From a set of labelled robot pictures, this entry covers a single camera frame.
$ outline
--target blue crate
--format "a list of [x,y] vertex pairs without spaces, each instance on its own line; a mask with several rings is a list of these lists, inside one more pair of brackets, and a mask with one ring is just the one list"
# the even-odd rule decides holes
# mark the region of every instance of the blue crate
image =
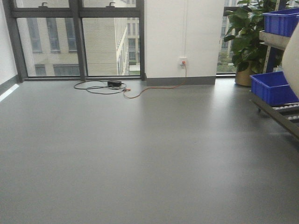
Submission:
[[290,37],[298,24],[299,7],[263,13],[265,32]]
[[251,76],[251,92],[271,106],[299,102],[283,71]]

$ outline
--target baseboard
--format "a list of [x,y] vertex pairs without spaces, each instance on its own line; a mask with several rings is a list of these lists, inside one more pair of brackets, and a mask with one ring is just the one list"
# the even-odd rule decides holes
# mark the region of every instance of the baseboard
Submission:
[[147,86],[169,86],[179,85],[186,81],[184,85],[214,85],[216,76],[208,77],[172,77],[172,78],[147,78]]
[[7,91],[10,87],[12,87],[16,83],[19,83],[19,79],[17,75],[7,80],[6,82],[0,84],[0,95],[5,91]]

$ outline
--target wall outlet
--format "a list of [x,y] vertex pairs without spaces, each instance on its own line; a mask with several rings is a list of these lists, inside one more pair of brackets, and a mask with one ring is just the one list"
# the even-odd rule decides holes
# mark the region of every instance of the wall outlet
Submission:
[[185,62],[185,64],[187,64],[187,58],[186,57],[180,57],[179,58],[179,65],[184,65],[183,62]]

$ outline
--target white wall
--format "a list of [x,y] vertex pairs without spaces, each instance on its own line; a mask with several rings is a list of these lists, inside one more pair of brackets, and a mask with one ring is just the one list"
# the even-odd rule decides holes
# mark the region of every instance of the white wall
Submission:
[[183,77],[180,56],[187,57],[189,77],[215,76],[223,5],[224,0],[146,0],[147,78]]
[[2,0],[0,0],[0,84],[17,75]]

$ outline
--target black cable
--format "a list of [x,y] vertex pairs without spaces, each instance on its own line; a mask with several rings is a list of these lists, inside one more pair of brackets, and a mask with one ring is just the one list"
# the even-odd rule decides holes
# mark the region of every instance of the black cable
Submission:
[[[76,90],[86,90],[89,93],[94,93],[94,94],[113,95],[113,94],[117,94],[117,93],[121,93],[121,92],[125,91],[126,87],[127,87],[127,85],[125,83],[121,83],[121,86],[119,86],[119,87],[118,86],[108,86],[108,85],[104,85],[104,86],[102,86],[102,85],[96,85],[96,86],[90,86],[90,87],[86,87],[86,88],[80,88],[80,87],[78,87],[81,84],[89,83],[89,82],[100,82],[100,83],[103,83],[103,84],[104,83],[108,83],[108,81],[104,81],[104,80],[89,80],[89,81],[81,82],[81,83],[78,83],[78,84],[74,85],[74,88]],[[120,90],[120,91],[111,92],[111,93],[102,93],[102,92],[91,91],[91,90],[98,90],[98,89],[109,89],[109,90]]]

